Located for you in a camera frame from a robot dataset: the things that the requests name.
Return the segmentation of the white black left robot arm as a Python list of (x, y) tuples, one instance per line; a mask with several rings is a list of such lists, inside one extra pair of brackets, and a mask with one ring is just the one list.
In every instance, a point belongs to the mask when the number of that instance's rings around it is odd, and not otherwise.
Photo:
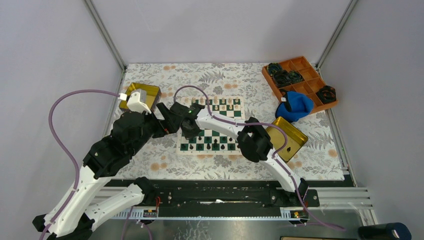
[(139, 177), (118, 194), (92, 204), (96, 194), (150, 139), (178, 131), (187, 107), (174, 103), (167, 108), (159, 103), (157, 108), (162, 119), (141, 110), (123, 113), (113, 123), (110, 134), (92, 145), (68, 193), (51, 212), (33, 219), (42, 239), (87, 240), (117, 213), (138, 204), (148, 206), (156, 202), (154, 185), (146, 177)]

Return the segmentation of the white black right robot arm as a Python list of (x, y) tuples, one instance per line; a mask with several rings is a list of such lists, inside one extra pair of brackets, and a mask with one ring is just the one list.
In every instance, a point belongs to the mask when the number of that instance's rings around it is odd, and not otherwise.
[(263, 128), (266, 124), (252, 117), (245, 121), (213, 113), (208, 107), (193, 103), (187, 107), (175, 102), (168, 113), (162, 114), (185, 137), (194, 138), (201, 130), (213, 130), (236, 140), (242, 155), (249, 161), (264, 166), (287, 191), (287, 201), (293, 206), (306, 199), (309, 184), (280, 158)]

